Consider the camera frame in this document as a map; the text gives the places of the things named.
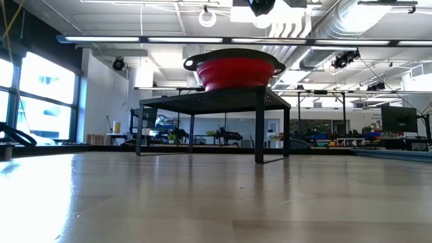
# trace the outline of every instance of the green object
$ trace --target green object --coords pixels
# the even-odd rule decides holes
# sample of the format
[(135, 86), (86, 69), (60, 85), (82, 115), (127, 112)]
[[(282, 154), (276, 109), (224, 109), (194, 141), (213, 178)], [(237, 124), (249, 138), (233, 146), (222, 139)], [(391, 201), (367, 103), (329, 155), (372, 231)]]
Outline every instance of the green object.
[(364, 127), (364, 128), (362, 129), (362, 133), (363, 133), (363, 134), (365, 134), (365, 133), (369, 133), (369, 132), (372, 132), (372, 128), (371, 128), (370, 126)]
[(175, 140), (177, 137), (174, 134), (168, 134), (168, 140)]

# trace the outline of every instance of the table leg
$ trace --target table leg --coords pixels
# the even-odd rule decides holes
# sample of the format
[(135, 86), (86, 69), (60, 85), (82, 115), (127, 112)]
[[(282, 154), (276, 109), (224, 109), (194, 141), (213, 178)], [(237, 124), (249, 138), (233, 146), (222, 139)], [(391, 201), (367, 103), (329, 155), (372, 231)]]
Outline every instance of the table leg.
[(141, 134), (142, 134), (142, 116), (144, 115), (144, 105), (140, 105), (138, 112), (138, 127), (136, 129), (135, 154), (141, 156)]
[(189, 130), (189, 149), (188, 153), (191, 153), (193, 151), (194, 147), (194, 123), (195, 123), (195, 115), (190, 115), (190, 130)]
[(290, 109), (283, 110), (283, 156), (290, 156)]
[(264, 91), (256, 92), (255, 162), (264, 163)]

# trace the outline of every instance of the perforated tabletop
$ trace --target perforated tabletop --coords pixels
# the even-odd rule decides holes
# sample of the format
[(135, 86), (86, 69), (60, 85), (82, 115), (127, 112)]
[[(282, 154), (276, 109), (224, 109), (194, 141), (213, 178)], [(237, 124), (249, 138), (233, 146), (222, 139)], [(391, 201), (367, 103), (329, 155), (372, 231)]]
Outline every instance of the perforated tabletop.
[(265, 86), (145, 99), (140, 105), (189, 115), (255, 111), (260, 92), (264, 93), (265, 110), (291, 108), (288, 102)]

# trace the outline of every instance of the black cable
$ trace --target black cable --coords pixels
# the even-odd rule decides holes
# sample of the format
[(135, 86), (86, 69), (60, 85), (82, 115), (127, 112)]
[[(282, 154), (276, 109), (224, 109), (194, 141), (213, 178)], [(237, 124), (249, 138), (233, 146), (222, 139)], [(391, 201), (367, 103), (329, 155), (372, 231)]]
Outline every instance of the black cable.
[(421, 114), (423, 114), (426, 110), (427, 110), (427, 108), (429, 108), (430, 106), (432, 105), (432, 103), (430, 103), (424, 110), (423, 110), (423, 112), (421, 113)]
[(24, 146), (36, 146), (37, 142), (30, 135), (25, 132), (19, 131), (15, 128), (11, 128), (6, 123), (0, 122), (0, 132), (5, 132), (8, 136), (13, 138), (16, 142)]
[(400, 96), (400, 94), (398, 94), (396, 91), (394, 91), (388, 84), (386, 84), (384, 82), (384, 80), (382, 78), (380, 78), (372, 69), (371, 67), (369, 67), (369, 65), (367, 65), (365, 63), (365, 61), (363, 61), (363, 59), (361, 57), (359, 57), (359, 59), (367, 66), (367, 68), (369, 68), (369, 70), (375, 75), (375, 77), (377, 77), (384, 85), (386, 85), (392, 92), (394, 92), (396, 95), (399, 96), (399, 98), (401, 98), (403, 101), (405, 101), (405, 103), (407, 103), (408, 105), (410, 105), (412, 108), (416, 109), (421, 115), (423, 115), (422, 112), (420, 112), (416, 107), (414, 107), (413, 105), (411, 105), (406, 99), (404, 99), (402, 96)]

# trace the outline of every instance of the bowl handle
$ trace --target bowl handle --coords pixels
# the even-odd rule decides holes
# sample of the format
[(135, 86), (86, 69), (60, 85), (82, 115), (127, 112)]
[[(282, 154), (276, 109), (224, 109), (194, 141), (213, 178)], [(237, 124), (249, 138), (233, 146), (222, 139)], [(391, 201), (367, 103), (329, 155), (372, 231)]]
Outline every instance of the bowl handle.
[(283, 71), (285, 71), (286, 66), (280, 62), (277, 62), (275, 65), (275, 73), (274, 75), (278, 75), (280, 73), (282, 73)]
[(183, 68), (185, 68), (186, 70), (189, 70), (189, 71), (196, 71), (198, 62), (200, 61), (202, 56), (203, 56), (203, 54), (199, 54), (199, 55), (195, 55), (195, 56), (191, 56), (191, 57), (187, 58), (183, 63)]

